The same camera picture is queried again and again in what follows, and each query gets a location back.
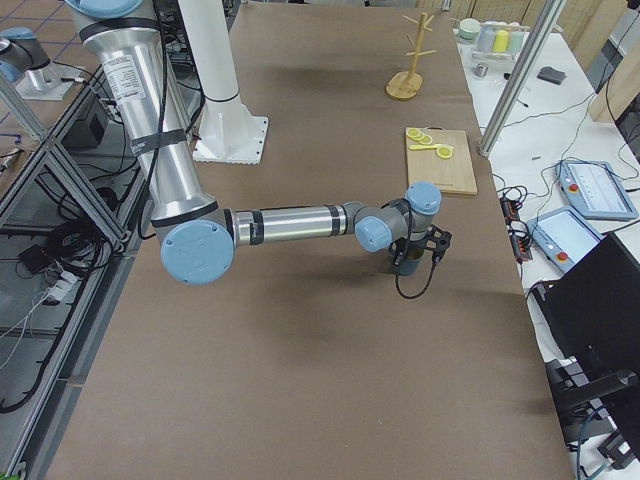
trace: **metal post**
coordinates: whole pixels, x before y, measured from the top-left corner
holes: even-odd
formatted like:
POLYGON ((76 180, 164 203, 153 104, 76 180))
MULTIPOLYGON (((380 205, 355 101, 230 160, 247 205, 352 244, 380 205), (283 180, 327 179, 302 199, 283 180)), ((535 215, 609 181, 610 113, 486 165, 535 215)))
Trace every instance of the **metal post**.
POLYGON ((518 101, 520 91, 522 87, 524 87, 533 65, 540 55, 551 30, 553 30, 558 21, 558 17, 565 3, 567 3, 567 0, 547 0, 544 4, 538 20, 531 30, 524 49, 520 54, 520 58, 516 62, 509 82, 502 92, 500 100, 498 100, 498 104, 491 116, 491 120, 489 120, 482 140, 480 140, 480 155, 487 157, 489 153, 491 153, 504 127, 505 121, 518 101))
POLYGON ((558 392, 553 399, 558 412, 569 412, 590 400, 601 399, 636 385, 638 385, 638 376, 634 372, 631 370, 618 370, 581 387, 558 392))
POLYGON ((6 103, 11 113, 13 113, 20 125, 27 131, 27 133, 39 142, 43 142, 47 138, 47 129, 42 125, 40 119, 36 117, 33 110, 29 108, 29 105, 25 103, 22 97, 18 94, 13 85, 0 74, 0 100, 6 103))

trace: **tiled floor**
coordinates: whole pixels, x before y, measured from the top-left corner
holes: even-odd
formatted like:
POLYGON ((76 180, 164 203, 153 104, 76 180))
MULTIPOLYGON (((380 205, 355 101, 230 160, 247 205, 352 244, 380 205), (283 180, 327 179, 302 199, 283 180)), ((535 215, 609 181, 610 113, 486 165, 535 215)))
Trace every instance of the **tiled floor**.
MULTIPOLYGON (((69 7, 60 0, 0 0, 0 32, 11 27, 31 29, 54 61, 95 70, 97 58, 85 50, 71 21, 69 7)), ((38 115, 39 103, 29 102, 38 115)), ((15 120, 0 104, 0 134, 12 134, 15 120)), ((0 136, 5 146, 7 137, 0 136)))

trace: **black cable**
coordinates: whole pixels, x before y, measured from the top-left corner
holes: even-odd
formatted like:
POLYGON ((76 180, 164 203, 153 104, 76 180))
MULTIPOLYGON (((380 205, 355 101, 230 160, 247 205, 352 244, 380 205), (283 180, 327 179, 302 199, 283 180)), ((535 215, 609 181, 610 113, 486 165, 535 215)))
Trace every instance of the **black cable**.
POLYGON ((186 83, 182 83, 182 82, 176 82, 178 85, 188 89, 188 90, 194 90, 196 92, 202 92, 202 87, 192 87, 191 85, 187 85, 186 83))
MULTIPOLYGON (((184 43, 185 46, 187 48, 187 50, 189 52, 192 52, 193 50, 191 49, 191 43, 189 41, 189 35, 186 32, 186 28, 184 28, 184 20, 182 19, 182 16, 180 14, 180 12, 177 12, 178 18, 177 21, 179 22, 179 24, 182 26, 184 33, 184 43)), ((200 117, 200 114, 202 113, 202 110, 204 109, 205 105, 207 104, 207 96, 204 93, 204 89, 202 88, 202 81, 200 80, 200 74, 198 73, 198 66, 196 65, 195 62, 192 62, 193 65, 190 65, 195 74, 196 77, 198 78, 198 85, 199 85, 199 92, 200 92, 200 103, 198 105, 198 108, 196 108, 196 110, 193 112, 193 114, 191 115, 191 119, 189 121, 189 126, 187 127, 187 132, 186 133, 190 133, 193 130, 193 127, 195 126, 196 122, 198 121, 198 118, 200 117)))
POLYGON ((49 187, 47 185, 45 185, 39 178, 35 179, 35 183, 36 185, 38 185, 40 187, 40 189, 42 190, 42 192, 53 202, 56 204, 56 211, 58 213, 58 215, 60 216, 60 218, 62 218, 63 220, 77 220, 82 218, 80 216, 80 214, 78 212, 74 212, 73 210, 71 210, 71 208, 67 207, 64 202, 67 201, 68 203, 71 204, 71 207, 73 208, 77 208, 80 209, 80 207, 75 204, 75 202, 72 202, 72 200, 67 200, 67 193, 64 193, 62 195, 62 197, 58 198, 54 195, 53 191, 49 189, 49 187), (66 215, 64 215, 62 212, 66 211, 68 212, 70 215, 72 215, 72 217, 67 217, 66 215))
POLYGON ((113 248, 113 245, 111 244, 111 242, 109 242, 106 238, 104 238, 102 236, 99 239, 95 239, 94 240, 94 247, 95 247, 94 248, 94 257, 100 258, 102 256, 102 254, 104 252, 103 246, 105 244, 109 246, 109 255, 107 256, 107 259, 103 263, 101 263, 99 265, 95 265, 95 263, 94 263, 94 264, 91 264, 91 265, 89 265, 87 267, 82 267, 82 266, 75 265, 75 264, 72 264, 70 262, 67 262, 64 259, 56 259, 56 260, 58 262, 60 262, 60 264, 62 266, 65 266, 65 267, 70 268, 72 270, 76 270, 76 271, 82 272, 83 274, 91 273, 91 272, 94 272, 96 270, 100 270, 102 268, 105 268, 105 267, 109 266, 109 264, 111 263, 111 256, 114 254, 114 248, 113 248))
POLYGON ((27 57, 29 57, 29 63, 30 63, 29 68, 35 67, 35 60, 33 59, 33 55, 31 55, 31 52, 29 50, 27 50, 25 47, 20 45, 18 42, 11 42, 11 45, 18 47, 27 55, 27 57))
POLYGON ((422 295, 424 295, 429 289, 429 287, 431 286, 431 280, 433 280, 433 272, 435 272, 436 267, 438 266, 438 263, 440 263, 439 257, 436 257, 431 261, 431 270, 429 271, 429 277, 427 278, 427 283, 425 283, 424 287, 422 287, 422 290, 420 290, 415 295, 407 295, 402 291, 402 289, 400 288, 400 275, 396 273, 395 283, 396 283, 396 291, 398 292, 398 294, 405 300, 415 300, 416 298, 420 298, 422 295))
POLYGON ((624 162, 627 166, 631 167, 633 169, 635 173, 635 175, 631 176, 631 177, 623 177, 621 175, 618 175, 616 172, 614 172, 612 169, 610 169, 606 164, 601 164, 601 163, 596 163, 596 162, 590 162, 589 160, 584 160, 582 158, 578 158, 578 157, 565 157, 563 158, 561 161, 559 161, 556 165, 562 165, 566 160, 573 160, 575 162, 579 162, 579 163, 583 163, 585 165, 592 165, 594 167, 598 167, 601 168, 602 170, 604 170, 605 172, 607 172, 609 175, 611 175, 612 177, 616 177, 619 180, 633 180, 634 178, 638 177, 638 170, 635 169, 633 167, 633 165, 629 165, 627 162, 624 162))
POLYGON ((616 117, 613 116, 613 112, 611 111, 611 104, 609 104, 609 85, 611 85, 611 82, 607 82, 604 87, 604 103, 607 104, 607 111, 609 115, 611 115, 611 120, 616 122, 616 117))
MULTIPOLYGON (((631 31, 631 28, 633 27, 633 25, 635 25, 636 21, 638 20, 638 17, 640 17, 640 12, 636 12, 636 18, 633 19, 633 22, 631 22, 631 24, 629 25, 629 27, 625 30, 625 32, 622 34, 622 36, 620 37, 620 40, 618 41, 618 45, 616 45, 615 49, 616 52, 620 52, 620 46, 622 45, 622 41, 625 39, 625 37, 627 36, 627 34, 631 31)), ((604 77, 607 75, 607 68, 609 67, 609 65, 611 65, 611 62, 613 61, 613 57, 614 55, 611 55, 609 57, 607 57, 607 64, 604 66, 604 68, 602 69, 602 76, 600 77, 600 81, 598 82, 598 85, 596 87, 596 89, 598 91, 600 91, 600 89, 602 88, 602 84, 604 83, 604 77)))
POLYGON ((578 140, 578 136, 580 135, 580 129, 582 128, 582 125, 584 124, 584 121, 587 119, 587 117, 589 116, 589 109, 587 108, 584 116, 582 117, 582 120, 580 120, 580 123, 578 124, 578 128, 576 128, 576 133, 573 137, 573 140, 571 141, 571 143, 569 143, 569 146, 567 146, 567 148, 564 150, 564 152, 562 152, 562 154, 560 155, 560 160, 557 161, 556 163, 554 163, 553 165, 543 168, 542 170, 540 170, 540 176, 542 177, 542 181, 545 184, 546 187, 546 192, 543 195, 535 195, 536 198, 544 198, 547 197, 547 199, 544 201, 544 203, 540 206, 540 208, 538 208, 538 211, 536 212, 536 217, 535 217, 535 226, 533 227, 533 229, 530 232, 531 237, 533 238, 533 234, 535 233, 535 231, 538 229, 538 225, 539 225, 539 219, 540 219, 540 213, 542 212, 542 210, 544 209, 544 207, 546 207, 548 205, 548 203, 551 201, 551 198, 553 197, 553 190, 552 187, 554 185, 556 185, 557 183, 559 183, 560 178, 557 174, 558 171, 558 166, 562 165, 562 163, 567 160, 567 158, 575 158, 575 157, 565 157, 565 155, 569 152, 569 150, 571 150, 571 148, 575 145, 576 141, 578 140), (551 183, 551 185, 549 185, 547 183, 547 179, 544 178, 544 172, 549 170, 549 169, 556 169, 556 176, 554 181, 551 183))
MULTIPOLYGON (((92 265, 90 265, 90 268, 95 267, 95 263, 98 261, 98 259, 100 258, 100 254, 98 254, 98 252, 96 252, 96 254, 94 255, 94 257, 92 258, 91 262, 92 265)), ((23 392, 23 397, 21 400, 18 400, 17 402, 5 406, 4 405, 4 401, 5 399, 2 398, 0 399, 0 414, 7 414, 7 413, 12 413, 15 412, 16 410, 20 409, 21 407, 23 407, 24 405, 27 404, 27 402, 29 402, 29 400, 31 400, 31 398, 35 395, 36 391, 38 390, 38 388, 40 387, 40 384, 42 383, 42 379, 44 378, 44 373, 47 369, 47 367, 49 366, 49 362, 51 362, 51 358, 53 357, 53 354, 55 353, 55 351, 58 349, 58 346, 60 345, 60 342, 62 341, 62 337, 64 336, 67 328, 69 327, 69 323, 71 322, 71 319, 73 318, 73 315, 75 314, 75 310, 79 305, 79 299, 82 297, 82 295, 84 295, 84 291, 87 288, 87 283, 86 281, 81 282, 80 284, 80 288, 78 288, 78 291, 76 293, 76 296, 73 300, 73 302, 71 303, 71 310, 69 311, 69 314, 67 315, 67 318, 65 319, 64 323, 62 324, 62 326, 58 329, 58 333, 56 334, 53 342, 51 343, 51 347, 49 347, 49 351, 47 352, 45 358, 38 362, 40 364, 40 368, 38 369, 38 374, 36 376, 36 379, 34 380, 33 384, 31 385, 31 388, 29 388, 29 390, 23 392)))
POLYGON ((134 158, 133 162, 131 162, 131 165, 127 166, 126 168, 122 168, 124 165, 124 159, 126 157, 126 154, 127 154, 127 131, 124 125, 122 125, 122 155, 120 157, 120 166, 118 167, 118 170, 116 170, 115 172, 105 173, 104 175, 98 175, 96 177, 92 177, 89 179, 89 181, 94 182, 96 180, 102 180, 103 178, 116 177, 118 175, 122 175, 123 173, 130 171, 136 165, 138 165, 138 159, 134 158))
POLYGON ((6 155, 0 155, 0 158, 13 157, 14 155, 20 155, 22 152, 24 152, 24 150, 18 150, 17 152, 7 153, 6 155))
MULTIPOLYGON (((158 8, 157 0, 153 0, 153 9, 158 19, 160 19, 160 9, 158 8)), ((162 28, 162 23, 159 23, 159 33, 160 33, 160 44, 162 47, 162 99, 160 101, 160 112, 158 115, 158 128, 156 130, 157 130, 157 134, 161 135, 163 131, 163 126, 164 126, 164 115, 167 107, 167 86, 168 86, 167 85, 168 84, 167 45, 164 41, 164 30, 162 28)), ((160 148, 155 148, 153 150, 153 157, 151 159, 151 165, 149 167, 149 174, 145 179, 145 182, 143 185, 143 195, 141 199, 142 207, 140 208, 140 215, 138 216, 138 222, 137 222, 138 236, 143 241, 149 240, 156 236, 155 233, 152 233, 151 235, 145 235, 142 232, 142 218, 144 217, 144 206, 150 195, 149 186, 153 179, 153 173, 155 172, 156 164, 158 163, 159 153, 160 153, 160 148)))
POLYGON ((626 225, 624 225, 624 226, 622 226, 622 227, 618 227, 618 228, 615 228, 615 229, 613 229, 613 230, 609 230, 608 232, 605 232, 605 234, 606 234, 606 233, 619 232, 620 230, 624 230, 625 228, 632 227, 632 226, 634 226, 634 225, 637 225, 638 223, 640 223, 640 219, 635 220, 635 221, 633 221, 633 222, 631 222, 631 223, 627 223, 626 225))
POLYGON ((76 67, 75 65, 70 65, 68 63, 60 62, 58 60, 54 60, 53 63, 55 63, 56 65, 62 65, 63 67, 73 68, 73 69, 75 69, 75 70, 77 70, 79 72, 86 73, 87 75, 89 75, 91 80, 93 80, 93 83, 95 83, 96 85, 98 85, 99 88, 102 89, 102 91, 104 92, 105 97, 110 98, 109 92, 107 91, 107 88, 104 86, 104 78, 101 81, 98 81, 98 78, 95 76, 95 74, 91 73, 89 70, 85 70, 84 68, 76 67))
POLYGON ((79 167, 92 168, 92 169, 98 170, 99 172, 102 172, 102 173, 117 173, 117 172, 114 172, 113 170, 107 170, 106 168, 102 168, 102 167, 99 167, 97 165, 94 165, 93 163, 76 163, 76 165, 79 166, 79 167))
POLYGON ((562 115, 563 113, 568 112, 569 110, 579 107, 580 105, 584 104, 585 102, 587 102, 588 100, 590 100, 592 97, 595 96, 595 93, 590 93, 584 100, 582 100, 580 103, 576 103, 575 105, 571 105, 570 107, 565 108, 564 110, 561 110, 559 112, 547 112, 547 113, 539 113, 537 115, 529 115, 528 117, 524 117, 522 120, 518 120, 516 122, 511 122, 511 123, 507 123, 504 128, 507 127, 511 127, 513 125, 519 125, 521 123, 526 122, 527 120, 531 120, 533 118, 540 118, 540 117, 546 117, 549 115, 562 115))
MULTIPOLYGON (((413 210, 411 208, 411 203, 409 203, 409 201, 404 199, 404 198, 401 199, 401 200, 406 202, 407 207, 409 209, 409 214, 408 214, 408 217, 407 217, 407 240, 405 242, 404 250, 403 250, 403 253, 402 253, 402 261, 405 261, 407 259, 407 255, 409 253, 409 246, 410 246, 410 243, 411 243, 411 235, 413 234, 414 224, 413 224, 413 210)), ((431 270, 429 271, 429 276, 427 277, 427 281, 426 281, 424 287, 422 287, 422 289, 418 293, 416 293, 414 295, 407 295, 406 293, 404 293, 402 291, 402 288, 400 287, 400 274, 396 273, 395 286, 396 286, 396 291, 398 292, 398 294, 402 298, 404 298, 405 300, 415 300, 416 298, 420 298, 422 295, 424 295, 427 292, 427 290, 429 289, 429 287, 431 286, 431 280, 433 280, 433 273, 435 272, 436 267, 438 266, 438 263, 440 263, 440 260, 441 260, 441 257, 435 256, 435 254, 434 254, 434 256, 431 259, 431 270)))
POLYGON ((497 190, 496 193, 498 195, 501 195, 503 199, 515 202, 516 210, 520 210, 522 208, 522 205, 524 204, 525 200, 528 197, 538 197, 537 194, 535 194, 533 192, 529 192, 529 190, 527 189, 527 187, 525 185, 513 185, 513 186, 509 186, 509 187, 505 186, 505 187, 497 190), (511 192, 517 192, 518 193, 518 197, 517 198, 511 198, 509 196, 509 194, 511 192))
POLYGON ((136 183, 136 179, 138 178, 138 173, 139 172, 140 172, 140 169, 135 170, 133 178, 127 184, 127 188, 125 189, 124 193, 122 194, 122 197, 120 197, 120 199, 118 200, 118 206, 122 205, 126 201, 126 199, 129 197, 129 194, 131 193, 131 190, 133 189, 133 186, 136 183))
POLYGON ((492 173, 491 175, 493 175, 495 178, 497 178, 498 180, 500 180, 502 182, 502 188, 505 188, 507 186, 507 182, 500 175, 497 175, 495 173, 492 173))

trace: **yellow bottle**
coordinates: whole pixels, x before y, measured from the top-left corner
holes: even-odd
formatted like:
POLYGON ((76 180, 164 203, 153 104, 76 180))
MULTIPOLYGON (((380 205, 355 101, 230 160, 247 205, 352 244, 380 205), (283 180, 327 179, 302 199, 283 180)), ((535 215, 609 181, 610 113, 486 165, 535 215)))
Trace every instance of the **yellow bottle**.
POLYGON ((498 30, 496 32, 496 40, 493 42, 493 51, 495 53, 504 53, 509 45, 509 32, 506 30, 498 30))

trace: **white pillar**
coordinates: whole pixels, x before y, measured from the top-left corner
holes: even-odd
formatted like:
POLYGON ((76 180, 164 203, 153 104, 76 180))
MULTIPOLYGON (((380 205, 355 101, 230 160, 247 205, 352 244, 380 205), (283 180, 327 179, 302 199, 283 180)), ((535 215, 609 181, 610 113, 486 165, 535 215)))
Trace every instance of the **white pillar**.
POLYGON ((207 96, 194 159, 260 163, 268 120, 253 117, 240 98, 222 2, 179 0, 178 3, 207 96))

